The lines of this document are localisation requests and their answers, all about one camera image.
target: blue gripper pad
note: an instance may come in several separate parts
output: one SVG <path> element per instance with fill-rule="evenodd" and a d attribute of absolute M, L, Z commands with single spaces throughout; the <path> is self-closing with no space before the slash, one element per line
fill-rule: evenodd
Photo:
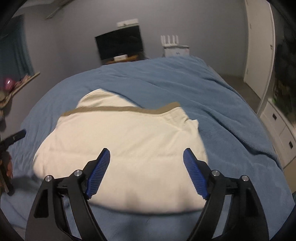
<path fill-rule="evenodd" d="M 209 194 L 207 192 L 207 181 L 198 168 L 194 157 L 189 149 L 183 152 L 183 162 L 195 187 L 195 190 L 203 199 L 206 199 Z"/>
<path fill-rule="evenodd" d="M 91 198 L 92 195 L 97 193 L 109 163 L 110 163 L 110 152 L 108 149 L 106 149 L 106 151 L 98 161 L 96 167 L 94 168 L 90 177 L 87 180 L 87 188 L 86 188 L 85 194 L 89 198 Z"/>

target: blue blanket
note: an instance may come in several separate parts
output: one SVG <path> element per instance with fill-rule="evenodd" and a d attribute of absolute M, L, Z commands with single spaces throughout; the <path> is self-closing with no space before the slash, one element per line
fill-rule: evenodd
<path fill-rule="evenodd" d="M 248 175 L 264 208 L 270 237 L 279 230 L 294 202 L 271 142 L 242 97 L 196 57 L 102 66 L 67 78 L 45 94 L 22 123 L 27 136 L 9 149 L 17 190 L 12 197 L 2 196 L 1 208 L 13 225 L 25 227 L 40 185 L 32 171 L 38 147 L 62 113 L 74 109 L 84 95 L 99 88 L 142 108 L 179 102 L 189 118 L 199 121 L 210 168 L 228 177 Z M 223 230 L 228 207 L 229 198 L 215 235 Z M 200 215 L 136 215 L 98 206 L 92 210 L 108 240 L 186 240 Z M 67 215 L 73 234 L 78 236 L 68 204 Z"/>

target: black screen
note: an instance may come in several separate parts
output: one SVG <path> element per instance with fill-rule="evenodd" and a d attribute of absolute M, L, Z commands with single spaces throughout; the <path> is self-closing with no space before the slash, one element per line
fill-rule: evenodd
<path fill-rule="evenodd" d="M 101 59 L 143 51 L 139 26 L 122 28 L 96 37 Z"/>

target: drawer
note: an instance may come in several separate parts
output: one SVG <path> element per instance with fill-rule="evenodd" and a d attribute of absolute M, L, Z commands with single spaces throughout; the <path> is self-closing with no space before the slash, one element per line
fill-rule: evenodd
<path fill-rule="evenodd" d="M 296 142 L 287 126 L 284 128 L 279 138 L 284 149 L 283 161 L 285 165 L 287 165 L 296 156 Z"/>
<path fill-rule="evenodd" d="M 286 124 L 269 102 L 267 102 L 263 114 L 269 120 L 270 124 L 272 125 L 276 133 L 280 135 L 283 129 L 285 128 Z"/>

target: wall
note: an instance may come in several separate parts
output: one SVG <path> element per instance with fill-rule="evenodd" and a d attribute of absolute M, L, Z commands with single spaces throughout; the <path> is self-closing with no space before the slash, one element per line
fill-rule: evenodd
<path fill-rule="evenodd" d="M 138 18 L 146 54 L 162 55 L 160 35 L 179 35 L 191 55 L 204 59 L 220 74 L 243 76 L 247 53 L 244 0 L 75 0 L 50 20 L 55 6 L 20 9 L 35 72 L 41 75 L 17 93 L 5 110 L 1 137 L 18 131 L 37 101 L 71 75 L 98 68 L 95 36 L 116 23 Z"/>
<path fill-rule="evenodd" d="M 39 5 L 22 8 L 16 13 L 25 15 L 28 51 L 34 71 L 40 71 L 41 74 L 21 89 L 5 108 L 5 122 L 0 125 L 2 139 L 17 132 L 37 101 L 54 85 L 69 76 L 68 68 L 60 56 L 56 22 L 54 19 L 45 20 L 53 7 Z"/>
<path fill-rule="evenodd" d="M 162 55 L 160 35 L 179 35 L 191 55 L 220 74 L 243 76 L 247 53 L 244 0 L 75 0 L 55 17 L 76 74 L 100 66 L 95 36 L 138 18 L 146 54 Z"/>

